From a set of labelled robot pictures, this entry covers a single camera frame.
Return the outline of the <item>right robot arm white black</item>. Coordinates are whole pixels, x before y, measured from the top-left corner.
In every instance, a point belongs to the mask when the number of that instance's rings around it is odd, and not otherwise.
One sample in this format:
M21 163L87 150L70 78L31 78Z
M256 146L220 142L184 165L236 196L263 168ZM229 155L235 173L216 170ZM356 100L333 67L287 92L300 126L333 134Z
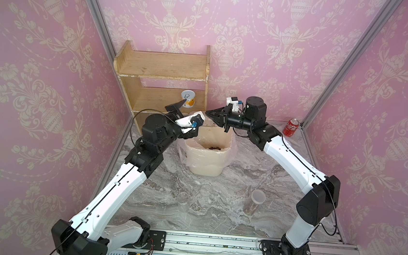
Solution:
M233 97L225 107L208 110L206 115L225 131L247 132L249 140L272 157L294 179L303 193L296 210L298 216L281 238L281 255L299 255L320 222L338 206L340 180L313 167L289 144L283 134L267 122L267 105L260 97L244 103Z

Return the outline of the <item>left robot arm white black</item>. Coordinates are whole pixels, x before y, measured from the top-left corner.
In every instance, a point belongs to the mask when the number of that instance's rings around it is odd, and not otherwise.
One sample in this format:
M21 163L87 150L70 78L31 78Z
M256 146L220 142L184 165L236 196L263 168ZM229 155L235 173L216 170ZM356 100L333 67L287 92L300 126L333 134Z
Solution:
M72 219L60 219L51 235L59 255L107 255L123 246L150 249L150 225L139 217L122 225L108 223L129 196L143 184L164 160L165 150L177 139L198 135L205 121L204 113L184 116L182 102L152 110L124 163L105 188Z

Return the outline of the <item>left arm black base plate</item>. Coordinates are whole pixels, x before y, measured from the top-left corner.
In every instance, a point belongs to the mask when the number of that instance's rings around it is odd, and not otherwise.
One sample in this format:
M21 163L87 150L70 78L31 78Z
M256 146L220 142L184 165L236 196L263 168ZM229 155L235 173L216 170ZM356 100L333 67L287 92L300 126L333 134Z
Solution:
M154 251L163 251L166 244L167 232L160 230L150 230L145 243L127 244L123 248L130 249L153 249Z

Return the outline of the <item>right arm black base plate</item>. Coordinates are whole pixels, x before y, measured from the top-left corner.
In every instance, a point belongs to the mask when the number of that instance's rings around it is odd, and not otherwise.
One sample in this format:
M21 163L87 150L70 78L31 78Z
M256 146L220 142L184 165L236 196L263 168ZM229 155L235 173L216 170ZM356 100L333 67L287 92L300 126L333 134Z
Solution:
M262 255L284 255L279 240L261 240L259 242L259 250L262 252ZM309 245L305 244L301 249L297 249L294 255L311 255Z

